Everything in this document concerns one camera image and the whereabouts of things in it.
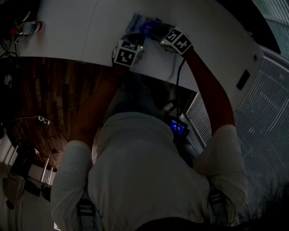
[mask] shoulder strap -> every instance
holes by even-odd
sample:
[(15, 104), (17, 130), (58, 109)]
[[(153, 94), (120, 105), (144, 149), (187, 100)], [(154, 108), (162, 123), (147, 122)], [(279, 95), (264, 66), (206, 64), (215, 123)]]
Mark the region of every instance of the shoulder strap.
[(92, 203), (87, 189), (78, 203), (77, 216), (80, 231), (103, 231), (100, 213)]
[(211, 184), (208, 202), (210, 223), (227, 225), (228, 213), (226, 209), (226, 196), (221, 190), (215, 188)]

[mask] white shirt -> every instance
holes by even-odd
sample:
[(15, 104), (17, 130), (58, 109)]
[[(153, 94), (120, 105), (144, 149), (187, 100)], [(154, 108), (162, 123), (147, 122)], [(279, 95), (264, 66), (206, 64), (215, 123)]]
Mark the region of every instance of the white shirt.
[(51, 192), (55, 223), (62, 231), (78, 230), (76, 209), (85, 187), (106, 231), (133, 231), (165, 217), (202, 223), (209, 216), (209, 182), (228, 197), (232, 223), (247, 196), (235, 127), (218, 129), (194, 169), (172, 139), (170, 127), (161, 120), (127, 112), (112, 116), (102, 127), (94, 166), (86, 144), (69, 142)]

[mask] white table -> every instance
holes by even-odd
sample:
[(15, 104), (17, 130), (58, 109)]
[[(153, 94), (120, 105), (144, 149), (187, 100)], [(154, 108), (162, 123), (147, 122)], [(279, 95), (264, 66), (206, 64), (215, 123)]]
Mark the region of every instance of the white table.
[[(262, 64), (262, 51), (243, 26), (214, 0), (42, 0), (38, 17), (46, 29), (26, 38), (18, 47), (21, 56), (80, 60), (111, 66), (111, 52), (134, 13), (158, 17), (177, 25), (190, 36), (199, 56), (222, 84), (232, 106), (247, 95)], [(176, 83), (181, 57), (146, 40), (142, 61), (132, 71)], [(243, 90), (236, 85), (243, 72), (251, 74)], [(187, 64), (180, 86), (198, 91)]]

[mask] blue object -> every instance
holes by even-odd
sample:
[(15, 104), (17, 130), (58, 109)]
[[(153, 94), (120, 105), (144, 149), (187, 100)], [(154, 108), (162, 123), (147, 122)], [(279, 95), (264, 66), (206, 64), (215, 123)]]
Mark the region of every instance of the blue object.
[(148, 23), (144, 23), (141, 28), (140, 28), (140, 33), (143, 34), (145, 37), (150, 38), (152, 40), (155, 40), (151, 35), (150, 35), (150, 30), (151, 29), (155, 29), (155, 28), (159, 28), (160, 25), (162, 24), (162, 22), (148, 22)]
[(162, 21), (159, 18), (152, 18), (140, 14), (134, 14), (132, 20), (126, 28), (126, 33), (141, 33), (146, 37), (149, 36), (149, 28), (159, 27)]
[(172, 120), (171, 125), (170, 125), (170, 128), (171, 128), (171, 130), (172, 130), (173, 132), (175, 132), (175, 131), (177, 130), (177, 133), (178, 133), (179, 135), (182, 135), (183, 132), (184, 132), (184, 130), (185, 130), (185, 127), (184, 127), (184, 126), (182, 126), (182, 125), (180, 125), (180, 124), (178, 124), (178, 126), (177, 126), (177, 122), (174, 121), (174, 120)]

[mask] red object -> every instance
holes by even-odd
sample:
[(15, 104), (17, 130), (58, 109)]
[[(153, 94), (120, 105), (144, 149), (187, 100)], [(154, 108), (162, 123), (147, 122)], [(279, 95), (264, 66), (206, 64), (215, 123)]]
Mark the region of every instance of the red object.
[(16, 35), (18, 32), (18, 28), (17, 27), (13, 27), (11, 30), (11, 35)]
[(38, 24), (40, 25), (38, 31), (41, 31), (41, 29), (42, 29), (42, 21), (36, 21), (36, 23), (38, 23)]

